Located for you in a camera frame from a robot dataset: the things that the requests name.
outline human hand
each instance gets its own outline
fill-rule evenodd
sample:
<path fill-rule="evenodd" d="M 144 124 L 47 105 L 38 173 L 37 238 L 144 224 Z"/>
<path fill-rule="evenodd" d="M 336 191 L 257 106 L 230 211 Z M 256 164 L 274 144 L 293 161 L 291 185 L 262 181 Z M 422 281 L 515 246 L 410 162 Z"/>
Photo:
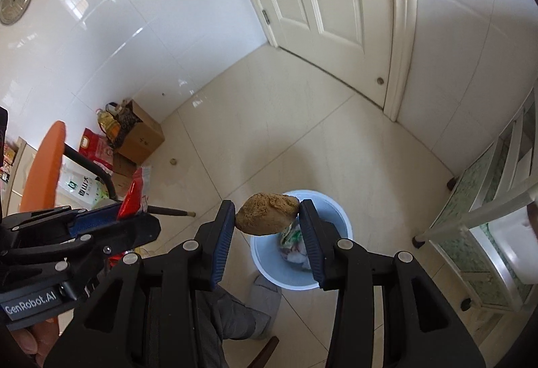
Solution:
<path fill-rule="evenodd" d="M 13 339 L 27 355 L 35 355 L 36 363 L 43 367 L 45 358 L 58 340 L 60 329 L 56 319 L 35 324 L 30 329 L 11 332 Z"/>

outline brown lump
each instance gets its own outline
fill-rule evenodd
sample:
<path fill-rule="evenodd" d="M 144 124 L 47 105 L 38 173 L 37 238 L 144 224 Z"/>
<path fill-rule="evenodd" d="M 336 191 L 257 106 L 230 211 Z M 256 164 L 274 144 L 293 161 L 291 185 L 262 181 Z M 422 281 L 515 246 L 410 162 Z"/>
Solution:
<path fill-rule="evenodd" d="M 255 194 L 237 213 L 236 227 L 249 235 L 273 235 L 287 228 L 298 213 L 299 200 L 294 196 Z"/>

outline caster wheel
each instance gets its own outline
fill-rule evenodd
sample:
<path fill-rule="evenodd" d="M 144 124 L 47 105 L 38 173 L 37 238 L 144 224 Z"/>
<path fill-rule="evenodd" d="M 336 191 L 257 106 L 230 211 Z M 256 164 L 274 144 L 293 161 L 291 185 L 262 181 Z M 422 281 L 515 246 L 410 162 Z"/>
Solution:
<path fill-rule="evenodd" d="M 452 177 L 449 181 L 447 181 L 447 189 L 452 192 L 456 186 L 456 183 L 458 183 L 458 177 Z"/>
<path fill-rule="evenodd" d="M 423 246 L 424 244 L 426 244 L 426 242 L 424 242 L 424 241 L 423 241 L 423 242 L 417 241 L 417 240 L 415 239 L 415 236 L 413 236 L 413 239 L 411 239 L 411 242 L 413 243 L 413 247 L 415 247 L 417 250 L 418 250 L 421 246 Z"/>
<path fill-rule="evenodd" d="M 459 305 L 462 309 L 462 312 L 467 312 L 472 305 L 472 300 L 470 298 L 466 298 L 462 301 L 462 303 Z"/>

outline light blue bucket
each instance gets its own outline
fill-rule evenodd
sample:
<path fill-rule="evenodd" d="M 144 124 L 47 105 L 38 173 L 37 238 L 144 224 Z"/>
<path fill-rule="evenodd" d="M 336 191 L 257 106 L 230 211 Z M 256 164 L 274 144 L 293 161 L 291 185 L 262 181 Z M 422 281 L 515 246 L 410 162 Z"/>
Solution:
<path fill-rule="evenodd" d="M 343 238 L 353 239 L 348 216 L 332 198 L 316 191 L 291 191 L 285 195 L 295 196 L 299 201 L 312 200 L 321 219 L 332 222 Z M 259 271 L 269 281 L 284 289 L 308 290 L 319 287 L 311 272 L 296 269 L 282 258 L 279 239 L 280 234 L 251 236 L 250 252 Z"/>

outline person's leg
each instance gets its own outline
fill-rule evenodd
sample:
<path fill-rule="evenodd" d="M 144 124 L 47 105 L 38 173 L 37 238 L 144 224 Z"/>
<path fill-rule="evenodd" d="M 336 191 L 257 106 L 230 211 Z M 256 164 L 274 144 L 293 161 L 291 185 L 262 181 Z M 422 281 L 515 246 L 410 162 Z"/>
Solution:
<path fill-rule="evenodd" d="M 198 330 L 208 368 L 228 368 L 222 351 L 224 339 L 262 338 L 278 312 L 282 292 L 264 277 L 254 282 L 250 307 L 217 286 L 213 292 L 196 292 Z"/>

